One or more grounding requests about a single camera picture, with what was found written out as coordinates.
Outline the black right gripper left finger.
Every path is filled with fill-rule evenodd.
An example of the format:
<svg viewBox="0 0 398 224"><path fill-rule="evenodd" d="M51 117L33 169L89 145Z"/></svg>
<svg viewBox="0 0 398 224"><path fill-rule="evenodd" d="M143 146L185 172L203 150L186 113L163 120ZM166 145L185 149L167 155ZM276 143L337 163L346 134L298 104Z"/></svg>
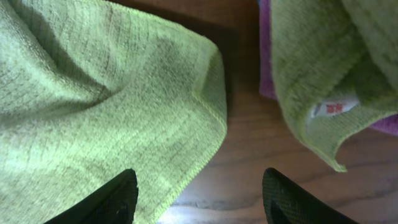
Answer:
<svg viewBox="0 0 398 224"><path fill-rule="evenodd" d="M45 224L132 224L138 195L136 173L126 169Z"/></svg>

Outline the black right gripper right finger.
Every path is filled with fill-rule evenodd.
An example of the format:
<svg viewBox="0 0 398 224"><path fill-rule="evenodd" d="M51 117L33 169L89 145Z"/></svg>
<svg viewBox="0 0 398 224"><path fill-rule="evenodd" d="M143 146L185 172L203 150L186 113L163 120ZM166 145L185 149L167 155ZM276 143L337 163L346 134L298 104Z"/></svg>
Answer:
<svg viewBox="0 0 398 224"><path fill-rule="evenodd" d="M268 224L358 224L275 168L264 172L262 197Z"/></svg>

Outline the light green microfiber cloth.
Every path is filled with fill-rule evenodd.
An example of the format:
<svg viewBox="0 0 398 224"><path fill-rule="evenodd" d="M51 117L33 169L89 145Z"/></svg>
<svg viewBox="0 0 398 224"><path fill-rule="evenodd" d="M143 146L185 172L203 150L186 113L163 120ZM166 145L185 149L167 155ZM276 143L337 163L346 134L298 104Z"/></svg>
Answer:
<svg viewBox="0 0 398 224"><path fill-rule="evenodd" d="M227 131L221 52L109 1L1 2L1 222L44 223L126 169L155 223Z"/></svg>

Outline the purple cloth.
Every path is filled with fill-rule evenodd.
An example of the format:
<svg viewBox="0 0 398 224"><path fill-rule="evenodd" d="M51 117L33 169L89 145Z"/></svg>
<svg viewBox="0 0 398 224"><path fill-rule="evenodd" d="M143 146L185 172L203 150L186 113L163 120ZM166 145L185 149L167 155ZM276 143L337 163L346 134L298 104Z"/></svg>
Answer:
<svg viewBox="0 0 398 224"><path fill-rule="evenodd" d="M260 48L260 84L262 96L276 100L271 68L271 0L258 0L259 6L259 48ZM397 135L397 115L377 121L370 128Z"/></svg>

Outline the olive green folded cloth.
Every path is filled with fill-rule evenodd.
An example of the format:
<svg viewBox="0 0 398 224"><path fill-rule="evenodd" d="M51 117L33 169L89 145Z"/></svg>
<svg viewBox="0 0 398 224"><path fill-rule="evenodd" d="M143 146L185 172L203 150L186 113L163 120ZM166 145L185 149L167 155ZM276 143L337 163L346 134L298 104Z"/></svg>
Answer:
<svg viewBox="0 0 398 224"><path fill-rule="evenodd" d="M341 144L397 114L397 0L276 0L271 69L294 136L330 167Z"/></svg>

